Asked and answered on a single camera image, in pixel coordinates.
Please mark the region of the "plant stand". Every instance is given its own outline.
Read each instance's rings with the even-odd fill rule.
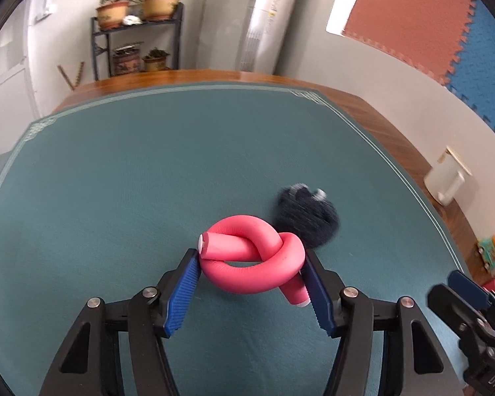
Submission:
[[[102,55],[103,53],[108,53],[108,75],[109,77],[114,76],[114,70],[112,67],[112,57],[111,53],[111,35],[113,33],[118,33],[119,31],[125,31],[128,29],[146,27],[151,25],[174,25],[176,31],[174,33],[173,39],[173,59],[172,59],[172,69],[179,70],[180,69],[180,40],[182,37],[182,21],[183,21],[183,3],[178,3],[176,7],[176,11],[174,12],[172,18],[161,20],[161,21],[143,21],[140,25],[128,25],[121,26],[119,28],[112,28],[105,31],[100,31],[97,18],[94,16],[90,20],[91,25],[91,45],[92,45],[92,67],[93,67],[93,77],[95,81],[99,80],[99,68],[97,65],[97,57]],[[99,36],[105,36],[106,38],[106,47],[100,47],[97,44],[96,38]]]

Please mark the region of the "white mug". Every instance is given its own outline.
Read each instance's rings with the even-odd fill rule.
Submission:
[[[460,156],[449,146],[438,159],[438,164],[425,176],[423,182],[429,193],[440,204],[447,205],[471,171]]]

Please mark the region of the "pink knot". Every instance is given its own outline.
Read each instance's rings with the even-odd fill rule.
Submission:
[[[310,303],[299,274],[305,263],[301,240],[289,232],[277,233],[264,220],[226,217],[200,235],[198,252],[204,274],[225,291],[247,295],[279,287],[292,305]],[[225,261],[261,263],[237,268]]]

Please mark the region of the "silver bolt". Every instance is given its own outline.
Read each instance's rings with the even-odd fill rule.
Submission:
[[[413,298],[409,298],[409,296],[404,296],[401,299],[400,304],[402,304],[405,308],[412,308],[414,307],[414,300]]]
[[[343,293],[349,298],[356,298],[357,295],[359,295],[359,290],[357,290],[355,287],[345,287],[343,289]]]
[[[101,305],[101,300],[99,298],[92,298],[88,300],[86,305],[88,305],[90,308],[97,308],[99,305]]]
[[[143,296],[146,298],[153,298],[158,294],[158,290],[155,287],[146,287],[143,289]]]

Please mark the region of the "plush toy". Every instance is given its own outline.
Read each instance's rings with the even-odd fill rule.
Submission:
[[[308,186],[297,183],[281,192],[273,227],[297,235],[305,248],[316,248],[334,236],[339,217],[324,191],[312,194]]]

